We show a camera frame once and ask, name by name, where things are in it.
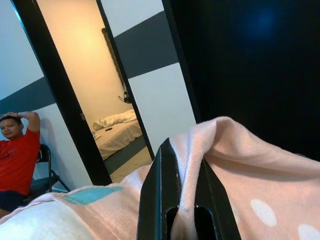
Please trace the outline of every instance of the white bedsheet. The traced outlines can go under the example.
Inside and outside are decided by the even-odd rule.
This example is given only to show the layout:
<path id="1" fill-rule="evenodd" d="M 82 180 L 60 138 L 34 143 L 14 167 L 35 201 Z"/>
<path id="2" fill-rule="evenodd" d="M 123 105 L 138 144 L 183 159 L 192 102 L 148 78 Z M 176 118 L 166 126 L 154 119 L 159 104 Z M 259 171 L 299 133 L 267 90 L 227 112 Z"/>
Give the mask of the white bedsheet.
<path id="1" fill-rule="evenodd" d="M 123 149 L 142 135 L 137 120 L 117 123 L 111 128 L 112 130 L 109 131 L 106 131 L 107 128 L 96 131 L 96 134 L 101 136 L 95 142 L 103 160 Z"/>

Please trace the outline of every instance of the black hair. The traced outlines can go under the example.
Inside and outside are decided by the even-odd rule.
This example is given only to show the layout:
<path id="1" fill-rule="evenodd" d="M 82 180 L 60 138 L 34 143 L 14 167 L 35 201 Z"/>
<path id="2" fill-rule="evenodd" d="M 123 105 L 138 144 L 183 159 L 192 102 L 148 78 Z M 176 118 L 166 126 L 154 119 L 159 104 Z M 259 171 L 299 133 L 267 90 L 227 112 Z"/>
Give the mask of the black hair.
<path id="1" fill-rule="evenodd" d="M 22 121 L 21 121 L 20 118 L 17 118 L 17 117 L 15 117 L 15 116 L 10 116 L 10 115 L 4 116 L 4 117 L 0 117 L 0 123 L 1 123 L 3 120 L 6 120 L 6 119 L 13 119 L 13 120 L 15 120 L 19 125 L 22 124 Z"/>

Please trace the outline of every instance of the white polka dot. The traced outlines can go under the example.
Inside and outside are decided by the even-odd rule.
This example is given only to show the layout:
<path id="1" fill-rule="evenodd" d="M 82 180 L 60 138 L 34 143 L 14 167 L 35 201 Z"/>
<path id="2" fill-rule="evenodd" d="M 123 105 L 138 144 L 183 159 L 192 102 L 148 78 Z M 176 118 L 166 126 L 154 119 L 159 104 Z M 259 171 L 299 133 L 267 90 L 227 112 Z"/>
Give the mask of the white polka dot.
<path id="1" fill-rule="evenodd" d="M 239 221 L 240 221 L 239 212 L 236 209 L 235 205 L 233 205 L 231 202 L 230 202 L 230 205 L 231 205 L 231 209 L 232 209 L 232 212 L 233 212 L 233 216 L 234 216 L 235 222 L 239 223 Z"/>
<path id="2" fill-rule="evenodd" d="M 300 224 L 298 232 L 300 240 L 320 240 L 320 231 L 313 226 Z"/>
<path id="3" fill-rule="evenodd" d="M 272 208 L 265 202 L 259 199 L 253 199 L 250 202 L 251 207 L 255 214 L 269 227 L 277 225 L 277 219 Z"/>

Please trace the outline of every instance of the striped wall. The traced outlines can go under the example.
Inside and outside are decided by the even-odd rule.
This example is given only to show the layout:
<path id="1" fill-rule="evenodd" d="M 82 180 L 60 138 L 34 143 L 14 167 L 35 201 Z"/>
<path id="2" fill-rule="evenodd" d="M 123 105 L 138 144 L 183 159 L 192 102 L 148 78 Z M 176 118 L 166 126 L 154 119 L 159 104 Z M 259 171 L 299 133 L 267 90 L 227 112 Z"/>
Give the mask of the striped wall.
<path id="1" fill-rule="evenodd" d="M 152 150 L 196 124 L 161 0 L 101 0 Z"/>
<path id="2" fill-rule="evenodd" d="M 0 1 L 0 23 L 0 114 L 36 111 L 41 119 L 40 141 L 51 150 L 52 168 L 70 189 L 91 185 L 10 0 Z"/>

